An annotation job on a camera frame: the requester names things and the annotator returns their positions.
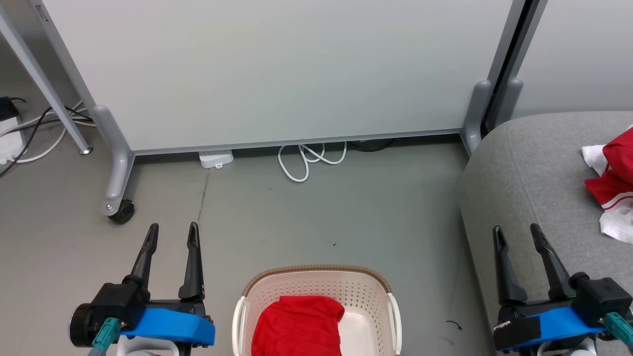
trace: gray metal leg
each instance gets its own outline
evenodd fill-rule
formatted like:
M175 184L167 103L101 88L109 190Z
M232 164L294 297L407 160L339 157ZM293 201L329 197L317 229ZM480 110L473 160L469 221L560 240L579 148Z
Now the gray metal leg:
M464 142L469 156L481 142L481 123L484 119L491 94L492 84L489 80L482 80L475 84L473 94L470 97L468 111L466 111L464 127L461 131L461 140Z
M13 52L17 55L17 57L22 62L24 68L26 68L28 74L33 78L33 81L39 89L42 91L48 102L51 104L51 107L55 110L55 113L60 118L61 122L66 127L66 130L70 134L70 136L75 140L75 143L79 147L79 153L82 155L87 155L92 151L92 147L88 146L85 142L84 137L81 135L75 122L70 118L70 115L64 108L64 104L61 102L60 97L57 96L53 86L48 81L42 68L39 66L33 54L27 47L27 44L22 39L22 36L18 32L18 29L11 21L9 14L7 14L4 6L0 3L0 32L4 35L7 42L13 49Z
M105 106L96 105L93 111L99 118L101 130L110 141L112 149L112 171L106 190L106 199L101 207L103 215L112 216L119 210L135 156L127 145L110 110Z
M501 101L497 112L494 113L495 128L504 122L510 121L514 108L517 105L518 97L521 94L521 89L523 89L523 81L519 78L514 78L508 82L508 85L501 92Z

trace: white plastic basket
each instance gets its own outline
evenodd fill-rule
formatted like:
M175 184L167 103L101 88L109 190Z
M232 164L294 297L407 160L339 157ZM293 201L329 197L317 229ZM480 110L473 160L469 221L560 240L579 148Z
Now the white plastic basket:
M260 314L282 295L329 296L345 307L339 323L342 356L400 355L400 311L387 281L362 267L311 265L272 269L251 280L233 313L235 356L251 356Z

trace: white cloth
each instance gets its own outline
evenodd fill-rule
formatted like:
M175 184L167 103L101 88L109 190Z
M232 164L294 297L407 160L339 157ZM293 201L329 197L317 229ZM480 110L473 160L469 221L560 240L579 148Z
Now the white cloth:
M603 153L606 145L582 147L582 157L588 166L593 168L598 175L602 176L607 169L608 162ZM633 205L632 199L621 200L621 203L609 205L606 211L600 216L600 232L611 236L614 239L630 243L633 245Z

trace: power strip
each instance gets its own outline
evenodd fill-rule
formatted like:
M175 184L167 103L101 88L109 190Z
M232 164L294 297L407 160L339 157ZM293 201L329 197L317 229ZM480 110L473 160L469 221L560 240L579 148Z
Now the power strip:
M200 164L203 168L222 168L225 164L233 162L233 151L221 149L218 151L199 152Z
M0 132L11 130L20 124L20 119L15 116L0 121ZM24 132L11 132L0 137L0 165L6 165L7 162L16 158L24 148L26 141Z

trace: red cloth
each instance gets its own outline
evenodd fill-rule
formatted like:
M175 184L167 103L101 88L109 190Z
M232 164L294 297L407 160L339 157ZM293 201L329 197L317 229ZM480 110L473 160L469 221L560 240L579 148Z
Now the red cloth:
M282 296L260 315L252 356L341 356L345 308L327 296Z
M605 211L629 208L633 198L633 129L609 142L602 152L608 162L606 171L587 179L587 190Z

